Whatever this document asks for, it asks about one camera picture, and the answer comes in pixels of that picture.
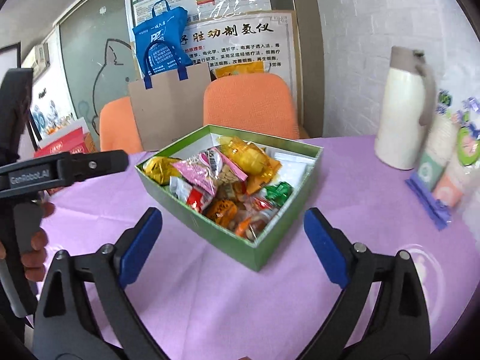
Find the left human hand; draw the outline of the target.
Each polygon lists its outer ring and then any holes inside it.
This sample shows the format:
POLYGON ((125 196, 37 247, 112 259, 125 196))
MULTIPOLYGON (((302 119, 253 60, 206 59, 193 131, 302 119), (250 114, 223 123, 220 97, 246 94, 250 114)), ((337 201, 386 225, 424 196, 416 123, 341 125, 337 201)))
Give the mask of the left human hand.
MULTIPOLYGON (((43 218, 48 218, 55 212, 55 205, 51 202, 44 202, 41 204, 43 218)), ((41 282, 44 280, 47 270, 45 263, 47 261, 47 245, 49 239, 47 233, 43 228, 39 228, 36 233, 32 235, 31 247, 32 250, 24 253, 21 256, 21 261, 24 266, 25 277, 32 282, 41 282)), ((0 258, 4 260, 7 256, 5 247, 0 244, 0 258)))

